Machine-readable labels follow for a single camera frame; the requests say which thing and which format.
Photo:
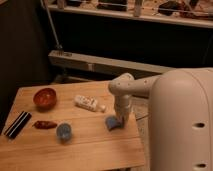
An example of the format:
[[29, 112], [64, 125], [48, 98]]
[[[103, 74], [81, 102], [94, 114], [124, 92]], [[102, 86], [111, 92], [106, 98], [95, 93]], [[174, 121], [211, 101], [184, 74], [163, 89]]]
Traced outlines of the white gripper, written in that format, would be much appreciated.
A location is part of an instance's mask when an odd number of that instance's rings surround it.
[[122, 126], [128, 122], [132, 110], [132, 99], [130, 95], [116, 96], [114, 98], [114, 110], [116, 117]]

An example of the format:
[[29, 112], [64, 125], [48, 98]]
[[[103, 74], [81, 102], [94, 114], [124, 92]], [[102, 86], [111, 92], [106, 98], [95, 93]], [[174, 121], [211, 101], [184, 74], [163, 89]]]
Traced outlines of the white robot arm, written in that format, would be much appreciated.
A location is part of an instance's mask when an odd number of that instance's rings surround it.
[[132, 96], [147, 97], [150, 171], [213, 171], [213, 68], [179, 68], [108, 84], [125, 124]]

